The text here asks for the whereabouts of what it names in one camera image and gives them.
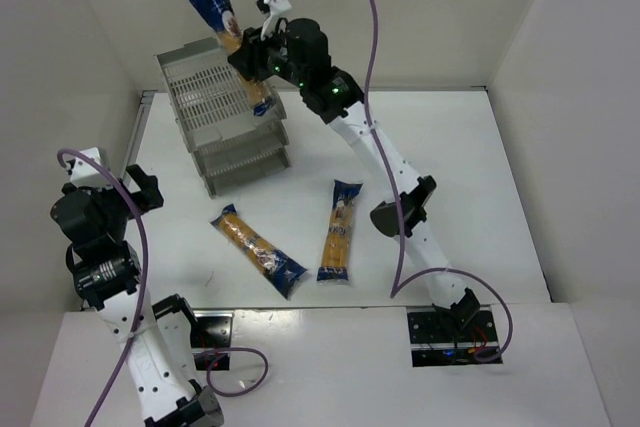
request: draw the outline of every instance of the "purple cable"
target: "purple cable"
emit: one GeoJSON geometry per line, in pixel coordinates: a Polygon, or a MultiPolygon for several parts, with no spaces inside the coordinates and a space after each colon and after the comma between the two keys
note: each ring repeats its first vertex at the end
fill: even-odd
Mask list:
{"type": "Polygon", "coordinates": [[[468,277],[470,279],[475,280],[476,282],[479,282],[487,290],[489,290],[489,292],[491,292],[496,297],[496,299],[498,299],[498,302],[500,302],[500,305],[502,305],[502,308],[504,309],[505,314],[507,315],[507,321],[509,324],[507,339],[505,340],[504,345],[500,350],[498,350],[494,355],[491,355],[491,356],[483,357],[483,356],[479,356],[478,353],[474,355],[476,360],[478,360],[479,362],[491,362],[493,360],[496,360],[507,350],[507,347],[509,347],[509,344],[511,343],[511,338],[513,337],[513,318],[511,317],[511,311],[509,310],[509,307],[507,306],[506,302],[502,299],[500,294],[498,294],[498,292],[493,287],[491,287],[487,282],[485,282],[475,274],[466,272],[464,270],[450,269],[445,267],[434,267],[430,269],[421,270],[420,272],[417,272],[409,276],[402,283],[400,283],[400,277],[402,276],[402,265],[404,263],[404,251],[405,251],[404,216],[402,214],[402,203],[400,201],[400,195],[398,194],[398,186],[396,185],[396,180],[393,176],[393,170],[391,169],[391,165],[389,164],[389,159],[387,158],[387,154],[384,151],[384,147],[380,142],[378,133],[375,131],[373,119],[371,116],[371,106],[369,105],[369,90],[371,87],[371,76],[373,74],[373,66],[376,61],[376,52],[378,50],[378,8],[376,7],[375,0],[369,0],[369,4],[371,6],[371,16],[373,18],[373,39],[371,42],[371,55],[369,57],[367,75],[365,76],[365,80],[364,80],[364,113],[367,118],[367,123],[371,128],[371,135],[376,144],[376,147],[378,148],[378,152],[380,153],[380,158],[382,159],[382,163],[384,164],[384,168],[387,172],[387,176],[389,177],[389,184],[391,184],[391,190],[393,191],[393,199],[396,205],[396,213],[398,216],[398,226],[399,226],[398,234],[400,235],[400,252],[398,253],[398,267],[396,268],[396,273],[393,280],[393,286],[391,287],[390,297],[394,298],[396,294],[400,292],[400,289],[402,289],[405,285],[407,285],[412,280],[417,279],[418,277],[421,277],[426,274],[434,274],[437,272],[451,272],[454,274],[468,277]]]}
{"type": "MultiPolygon", "coordinates": [[[[140,288],[139,288],[139,294],[138,294],[138,302],[136,303],[135,315],[133,316],[133,323],[131,324],[131,334],[134,334],[135,331],[138,330],[138,326],[140,325],[140,313],[142,312],[144,295],[147,289],[147,272],[149,267],[149,244],[147,242],[147,233],[144,230],[144,225],[142,223],[142,214],[140,213],[140,210],[138,210],[138,207],[136,206],[135,202],[133,201],[133,199],[127,192],[127,190],[122,186],[120,182],[118,182],[118,180],[107,169],[105,169],[100,164],[95,162],[90,157],[87,157],[83,153],[78,152],[77,150],[66,149],[66,148],[60,149],[57,155],[58,162],[65,169],[68,168],[67,164],[64,161],[65,155],[70,155],[72,157],[80,159],[83,162],[86,162],[87,164],[89,164],[95,170],[97,170],[98,173],[102,175],[107,180],[107,182],[109,182],[109,184],[111,184],[111,186],[116,190],[116,192],[120,194],[120,196],[122,197],[122,200],[124,200],[124,203],[127,204],[127,207],[131,211],[131,214],[133,215],[133,219],[136,221],[136,225],[138,226],[138,231],[140,232],[140,243],[142,244],[142,267],[140,269],[141,274],[140,274],[140,288]]],[[[91,413],[89,414],[89,417],[87,418],[87,421],[84,424],[85,427],[89,427],[95,420],[96,416],[98,415],[98,411],[102,407],[102,404],[107,398],[107,395],[109,395],[109,391],[111,390],[111,387],[113,387],[113,383],[116,381],[116,378],[118,377],[118,374],[122,369],[122,366],[127,360],[127,356],[129,355],[129,352],[131,351],[131,347],[133,345],[133,340],[134,340],[134,336],[131,335],[125,342],[124,348],[122,349],[122,353],[120,354],[120,358],[118,359],[118,362],[116,363],[116,366],[114,367],[113,372],[109,376],[109,380],[107,380],[107,383],[104,386],[104,389],[100,394],[100,397],[98,397],[96,404],[93,406],[93,409],[91,410],[91,413]]]]}
{"type": "Polygon", "coordinates": [[[267,360],[267,356],[257,349],[252,349],[250,347],[225,347],[220,349],[207,350],[205,352],[198,354],[198,357],[211,355],[211,354],[220,354],[220,353],[222,353],[223,355],[217,355],[217,357],[213,360],[213,362],[209,363],[209,365],[207,366],[207,385],[211,388],[211,390],[213,390],[220,397],[240,397],[241,395],[248,394],[249,392],[257,389],[258,386],[267,377],[267,373],[269,372],[269,361],[267,360]],[[264,362],[264,371],[262,372],[262,375],[260,376],[260,378],[255,382],[255,384],[250,385],[246,389],[239,390],[238,392],[223,392],[213,386],[213,383],[211,382],[211,370],[213,369],[213,366],[215,365],[215,363],[218,362],[222,357],[224,357],[224,353],[226,352],[249,352],[250,354],[256,354],[258,357],[262,359],[262,362],[264,362]]]}

